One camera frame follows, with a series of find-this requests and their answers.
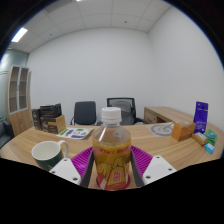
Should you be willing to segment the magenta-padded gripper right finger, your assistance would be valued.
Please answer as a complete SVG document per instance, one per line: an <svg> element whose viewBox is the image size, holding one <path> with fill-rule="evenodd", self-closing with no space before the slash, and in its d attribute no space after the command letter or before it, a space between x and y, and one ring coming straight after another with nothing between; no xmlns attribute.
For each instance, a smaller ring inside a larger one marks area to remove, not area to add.
<svg viewBox="0 0 224 224"><path fill-rule="evenodd" d="M131 147L131 164L137 186L145 186L176 172L161 155L152 156L135 146Z"/></svg>

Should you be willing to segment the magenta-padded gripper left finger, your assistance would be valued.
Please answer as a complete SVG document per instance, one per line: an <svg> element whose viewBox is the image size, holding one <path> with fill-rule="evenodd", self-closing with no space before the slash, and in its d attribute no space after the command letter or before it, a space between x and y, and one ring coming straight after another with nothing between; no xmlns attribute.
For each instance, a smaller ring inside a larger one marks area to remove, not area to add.
<svg viewBox="0 0 224 224"><path fill-rule="evenodd" d="M87 188L91 178L93 163L93 148L90 147L77 154L72 159L62 159L50 170L50 173Z"/></svg>

